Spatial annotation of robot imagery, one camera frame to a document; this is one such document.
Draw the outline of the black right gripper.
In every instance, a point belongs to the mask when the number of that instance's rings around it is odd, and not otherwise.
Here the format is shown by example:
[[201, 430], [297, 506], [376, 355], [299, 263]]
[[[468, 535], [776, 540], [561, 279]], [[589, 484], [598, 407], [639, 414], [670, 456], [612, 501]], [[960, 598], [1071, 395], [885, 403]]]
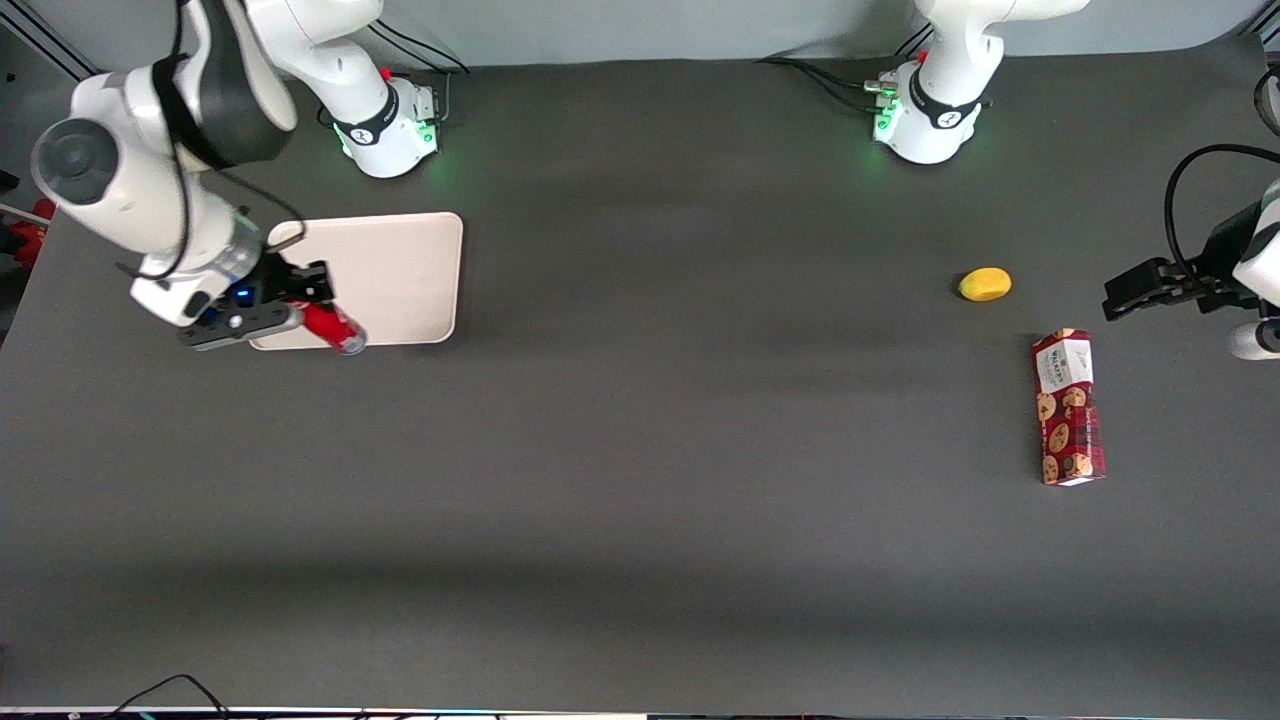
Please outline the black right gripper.
[[325, 261], [298, 266], [288, 263], [280, 254], [268, 252], [246, 278], [233, 283], [205, 311], [248, 310], [276, 301], [332, 304], [334, 300]]

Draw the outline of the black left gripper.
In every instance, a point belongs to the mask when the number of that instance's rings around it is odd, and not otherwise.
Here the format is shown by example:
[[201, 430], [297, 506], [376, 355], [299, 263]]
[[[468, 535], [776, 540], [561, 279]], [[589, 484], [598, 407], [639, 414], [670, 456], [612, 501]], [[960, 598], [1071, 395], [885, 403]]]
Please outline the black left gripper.
[[1180, 250], [1172, 201], [1165, 202], [1165, 229], [1174, 263], [1152, 258], [1103, 284], [1103, 318], [1116, 322], [1135, 310], [1155, 305], [1194, 301], [1201, 313], [1224, 307], [1263, 311], [1263, 300], [1234, 278], [1236, 264], [1251, 245], [1262, 202], [1254, 201], [1219, 223], [1199, 255], [1188, 259]]

